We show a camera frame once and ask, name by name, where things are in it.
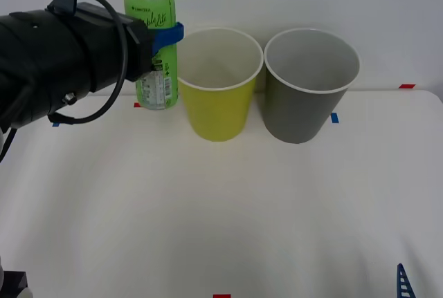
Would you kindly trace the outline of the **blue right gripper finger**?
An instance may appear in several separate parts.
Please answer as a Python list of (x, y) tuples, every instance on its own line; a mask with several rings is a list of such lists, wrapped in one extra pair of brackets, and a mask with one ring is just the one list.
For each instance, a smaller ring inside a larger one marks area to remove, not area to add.
[(397, 298), (416, 298), (404, 266), (397, 265)]

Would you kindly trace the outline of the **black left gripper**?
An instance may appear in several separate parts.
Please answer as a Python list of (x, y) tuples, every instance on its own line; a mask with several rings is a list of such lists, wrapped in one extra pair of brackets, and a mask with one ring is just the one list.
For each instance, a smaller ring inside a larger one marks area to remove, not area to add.
[[(184, 38), (184, 25), (148, 29), (141, 20), (118, 14), (126, 34), (128, 65), (126, 80), (135, 82), (152, 69), (153, 53)], [(117, 26), (103, 7), (82, 2), (75, 14), (75, 31), (84, 44), (91, 67), (91, 90), (99, 91), (117, 82), (121, 73), (122, 49)]]

